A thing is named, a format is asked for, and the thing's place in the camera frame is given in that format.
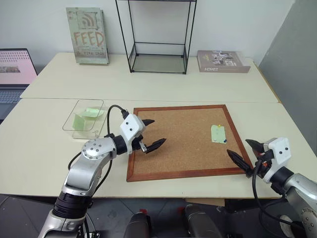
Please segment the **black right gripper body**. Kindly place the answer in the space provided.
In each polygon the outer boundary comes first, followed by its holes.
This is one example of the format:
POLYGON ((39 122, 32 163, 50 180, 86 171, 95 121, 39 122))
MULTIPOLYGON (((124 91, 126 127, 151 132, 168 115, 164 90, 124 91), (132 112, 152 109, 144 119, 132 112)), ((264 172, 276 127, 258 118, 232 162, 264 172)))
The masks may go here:
POLYGON ((254 168, 256 174, 266 174, 271 169, 273 153, 271 150, 259 152, 256 149, 253 149, 253 153, 257 158, 254 168))

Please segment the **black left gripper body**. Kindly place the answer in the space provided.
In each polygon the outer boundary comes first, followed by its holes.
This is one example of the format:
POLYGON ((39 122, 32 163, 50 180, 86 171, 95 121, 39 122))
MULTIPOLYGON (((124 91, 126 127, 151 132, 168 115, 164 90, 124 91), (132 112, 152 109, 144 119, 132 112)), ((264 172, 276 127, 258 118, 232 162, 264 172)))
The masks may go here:
POLYGON ((132 150, 133 151, 137 151, 137 150, 142 150, 143 153, 147 153, 148 152, 148 148, 147 146, 143 143, 143 136, 139 135, 138 137, 135 137, 132 140, 132 150))

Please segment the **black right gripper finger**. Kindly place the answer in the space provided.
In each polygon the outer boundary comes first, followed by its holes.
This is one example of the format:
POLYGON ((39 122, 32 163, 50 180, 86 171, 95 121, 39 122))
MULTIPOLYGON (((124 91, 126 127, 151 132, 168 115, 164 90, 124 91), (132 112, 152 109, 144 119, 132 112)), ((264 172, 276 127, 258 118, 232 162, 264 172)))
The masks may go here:
POLYGON ((252 148, 255 155, 260 155, 264 152, 264 144, 252 139, 245 140, 252 148))
POLYGON ((254 174, 254 169, 239 154, 229 149, 227 149, 227 154, 233 163, 245 172, 247 178, 250 178, 254 174))

